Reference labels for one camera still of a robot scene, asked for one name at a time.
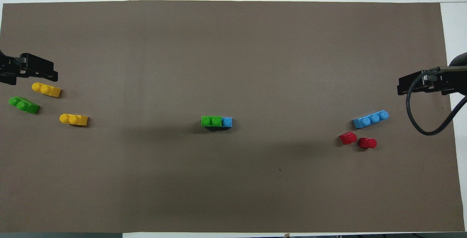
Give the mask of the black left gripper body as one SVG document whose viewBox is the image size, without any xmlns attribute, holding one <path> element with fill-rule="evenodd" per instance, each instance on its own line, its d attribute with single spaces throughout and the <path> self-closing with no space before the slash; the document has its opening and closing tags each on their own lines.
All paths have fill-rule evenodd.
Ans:
<svg viewBox="0 0 467 238">
<path fill-rule="evenodd" d="M 26 65 L 25 57 L 11 57 L 0 50 L 0 81 L 8 85 L 16 85 L 17 78 L 27 78 L 21 73 Z"/>
</svg>

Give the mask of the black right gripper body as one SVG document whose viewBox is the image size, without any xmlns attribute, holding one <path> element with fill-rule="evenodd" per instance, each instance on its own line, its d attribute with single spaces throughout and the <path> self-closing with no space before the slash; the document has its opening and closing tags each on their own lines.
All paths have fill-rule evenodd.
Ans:
<svg viewBox="0 0 467 238">
<path fill-rule="evenodd" d="M 440 92 L 442 95 L 460 93 L 467 95 L 466 67 L 436 67 L 426 70 L 423 79 L 427 80 L 426 93 Z"/>
</svg>

